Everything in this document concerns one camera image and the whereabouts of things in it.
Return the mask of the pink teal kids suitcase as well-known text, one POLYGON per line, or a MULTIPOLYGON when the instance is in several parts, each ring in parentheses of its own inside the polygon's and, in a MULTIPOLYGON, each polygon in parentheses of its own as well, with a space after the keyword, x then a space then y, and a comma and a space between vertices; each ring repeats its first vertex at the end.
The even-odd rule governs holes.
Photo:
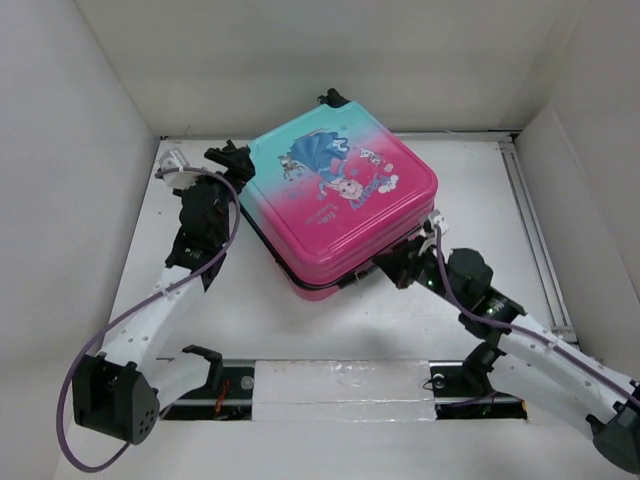
POLYGON ((296 294, 323 300, 417 234, 436 173, 362 105, 331 88, 316 108, 248 144, 246 221, 296 294))

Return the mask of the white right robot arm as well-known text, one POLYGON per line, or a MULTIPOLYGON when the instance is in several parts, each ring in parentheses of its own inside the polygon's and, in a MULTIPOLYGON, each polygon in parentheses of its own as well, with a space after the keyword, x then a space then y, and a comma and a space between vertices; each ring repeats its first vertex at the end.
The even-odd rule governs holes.
POLYGON ((639 382, 584 354, 492 285, 481 254, 416 238, 374 264, 399 289, 418 283, 453 305, 481 343, 465 360, 473 393, 496 390, 556 416, 587 437, 616 467, 639 472, 639 382))

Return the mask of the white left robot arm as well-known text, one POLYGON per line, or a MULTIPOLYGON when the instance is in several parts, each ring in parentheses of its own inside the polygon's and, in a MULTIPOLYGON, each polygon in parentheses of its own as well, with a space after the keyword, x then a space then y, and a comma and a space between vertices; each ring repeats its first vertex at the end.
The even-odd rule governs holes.
POLYGON ((166 364, 160 350, 212 285, 235 239, 239 195, 255 175, 248 147, 228 141, 205 159, 211 172, 167 150, 157 178, 181 201, 179 228, 149 298, 112 321, 95 355, 84 354, 71 377, 76 424, 127 444, 145 440, 161 414, 185 394, 212 396, 222 387, 220 353, 188 345, 166 364))

